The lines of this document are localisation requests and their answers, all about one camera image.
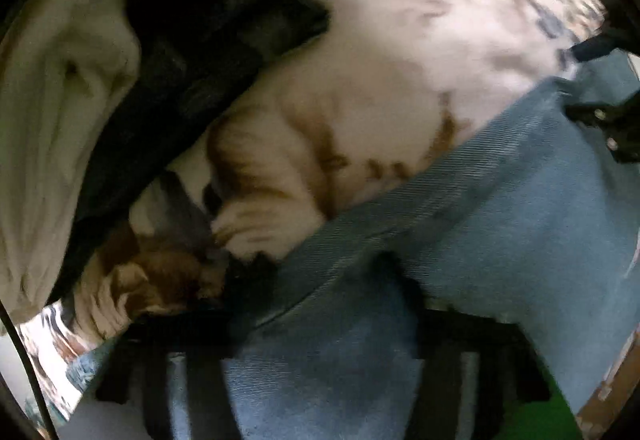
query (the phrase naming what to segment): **green object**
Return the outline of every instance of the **green object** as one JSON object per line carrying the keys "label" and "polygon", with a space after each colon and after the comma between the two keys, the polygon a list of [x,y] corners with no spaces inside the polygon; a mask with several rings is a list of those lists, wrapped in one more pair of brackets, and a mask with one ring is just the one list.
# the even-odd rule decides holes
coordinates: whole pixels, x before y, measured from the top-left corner
{"label": "green object", "polygon": [[582,440],[574,414],[553,378],[542,368],[551,390],[547,402],[522,404],[507,413],[494,440]]}

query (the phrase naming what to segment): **denim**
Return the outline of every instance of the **denim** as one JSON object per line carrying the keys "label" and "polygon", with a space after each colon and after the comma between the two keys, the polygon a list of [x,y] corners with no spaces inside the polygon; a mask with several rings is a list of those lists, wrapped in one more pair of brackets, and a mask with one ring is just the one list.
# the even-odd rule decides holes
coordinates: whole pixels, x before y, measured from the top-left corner
{"label": "denim", "polygon": [[87,390],[91,381],[94,380],[95,373],[97,373],[101,364],[108,359],[115,344],[116,340],[110,339],[96,349],[76,357],[69,363],[66,367],[66,379],[74,385],[76,390],[82,393]]}
{"label": "denim", "polygon": [[[233,323],[238,336],[248,331],[225,361],[243,437],[404,437],[428,361],[417,359],[414,314],[381,265],[387,251],[428,295],[518,323],[577,412],[640,321],[640,173],[615,163],[602,134],[568,121],[563,106],[617,102],[639,86],[619,52],[575,81],[549,78],[426,172],[292,252],[270,297],[249,299]],[[114,434],[114,413],[135,438],[138,405],[110,405],[107,417],[89,391],[62,438],[90,420],[110,420]]]}

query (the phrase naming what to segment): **white blanket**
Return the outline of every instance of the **white blanket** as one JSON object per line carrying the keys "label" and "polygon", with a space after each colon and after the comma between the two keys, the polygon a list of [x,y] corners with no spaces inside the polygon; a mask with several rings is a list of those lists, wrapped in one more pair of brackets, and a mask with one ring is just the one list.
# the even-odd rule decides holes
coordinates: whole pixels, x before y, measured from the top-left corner
{"label": "white blanket", "polygon": [[28,0],[0,43],[0,300],[15,322],[49,296],[91,150],[139,60],[124,0]]}

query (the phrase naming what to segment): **cat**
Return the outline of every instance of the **cat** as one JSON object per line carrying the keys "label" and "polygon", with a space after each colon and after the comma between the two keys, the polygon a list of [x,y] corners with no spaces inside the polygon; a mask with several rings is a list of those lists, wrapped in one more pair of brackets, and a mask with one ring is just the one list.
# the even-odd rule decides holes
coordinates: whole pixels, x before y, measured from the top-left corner
{"label": "cat", "polygon": [[[327,220],[472,138],[543,78],[571,78],[565,50],[600,23],[566,14],[596,0],[321,1],[328,32],[268,67],[168,168],[193,207],[207,212],[210,186],[222,199],[193,235],[245,262],[259,253],[281,261]],[[176,220],[161,192],[154,181],[130,209],[138,243]],[[92,260],[76,298],[90,319],[79,328],[100,339],[140,312],[185,308],[203,294],[194,288],[203,273],[215,278],[204,293],[219,294],[224,261],[207,271],[185,245],[107,268]],[[169,290],[173,279],[183,289]]]}

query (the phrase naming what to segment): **cat paw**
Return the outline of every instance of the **cat paw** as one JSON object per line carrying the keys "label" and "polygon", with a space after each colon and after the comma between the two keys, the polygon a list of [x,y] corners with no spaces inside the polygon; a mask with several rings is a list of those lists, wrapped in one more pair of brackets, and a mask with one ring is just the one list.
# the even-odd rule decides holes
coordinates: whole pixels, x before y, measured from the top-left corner
{"label": "cat paw", "polygon": [[257,196],[227,201],[211,231],[216,243],[239,260],[264,253],[280,261],[323,223],[324,216],[311,203]]}

